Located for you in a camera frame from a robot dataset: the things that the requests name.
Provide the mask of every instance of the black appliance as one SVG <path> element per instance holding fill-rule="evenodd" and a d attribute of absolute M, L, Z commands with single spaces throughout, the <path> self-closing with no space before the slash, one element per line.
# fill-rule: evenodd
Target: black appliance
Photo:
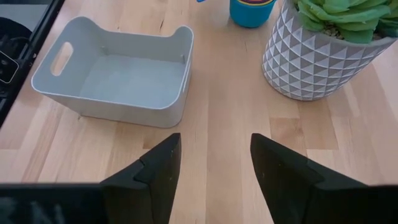
<path fill-rule="evenodd" d="M 275 224 L 398 223 L 398 186 L 368 186 L 260 134 L 251 156 Z"/>
<path fill-rule="evenodd" d="M 64 0 L 0 0 L 0 126 Z"/>
<path fill-rule="evenodd" d="M 175 133 L 98 184 L 0 184 L 0 223 L 167 224 L 180 163 Z"/>

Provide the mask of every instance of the green succulent leaves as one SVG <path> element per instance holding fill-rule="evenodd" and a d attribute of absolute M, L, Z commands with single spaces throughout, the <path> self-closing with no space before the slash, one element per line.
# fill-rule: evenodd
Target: green succulent leaves
<path fill-rule="evenodd" d="M 378 25 L 388 27 L 389 33 L 398 30 L 398 0 L 296 1 L 306 29 L 319 32 L 325 24 L 333 24 L 349 42 L 370 43 Z"/>

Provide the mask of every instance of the bin handle hole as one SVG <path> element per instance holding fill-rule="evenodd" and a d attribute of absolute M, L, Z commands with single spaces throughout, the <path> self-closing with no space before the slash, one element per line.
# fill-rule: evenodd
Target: bin handle hole
<path fill-rule="evenodd" d="M 69 42 L 63 43 L 61 49 L 58 51 L 57 56 L 55 56 L 54 61 L 51 64 L 51 73 L 54 76 L 61 75 L 63 69 L 68 63 L 70 57 L 73 53 L 73 47 Z"/>

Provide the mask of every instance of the potted plant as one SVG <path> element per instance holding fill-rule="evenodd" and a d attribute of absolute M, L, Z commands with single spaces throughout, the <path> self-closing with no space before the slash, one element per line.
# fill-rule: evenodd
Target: potted plant
<path fill-rule="evenodd" d="M 285 0 L 263 71 L 296 100 L 332 94 L 394 43 L 398 0 Z"/>

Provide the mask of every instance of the white geometric planter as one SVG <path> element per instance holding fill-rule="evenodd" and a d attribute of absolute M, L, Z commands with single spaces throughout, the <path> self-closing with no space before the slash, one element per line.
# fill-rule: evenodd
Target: white geometric planter
<path fill-rule="evenodd" d="M 352 44 L 310 32 L 301 25 L 291 0 L 286 0 L 263 56 L 269 84 L 285 96 L 311 101 L 332 94 L 395 39 Z"/>

